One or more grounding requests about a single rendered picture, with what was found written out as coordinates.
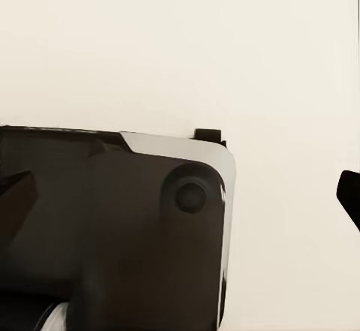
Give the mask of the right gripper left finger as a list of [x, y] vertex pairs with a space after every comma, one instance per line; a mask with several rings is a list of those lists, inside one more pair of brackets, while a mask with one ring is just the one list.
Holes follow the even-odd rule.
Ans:
[[38, 198], [38, 184], [32, 170], [0, 179], [0, 260]]

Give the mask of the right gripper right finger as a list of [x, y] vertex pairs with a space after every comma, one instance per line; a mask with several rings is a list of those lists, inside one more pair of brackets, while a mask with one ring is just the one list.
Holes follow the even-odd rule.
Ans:
[[344, 170], [340, 175], [336, 196], [360, 230], [360, 173]]

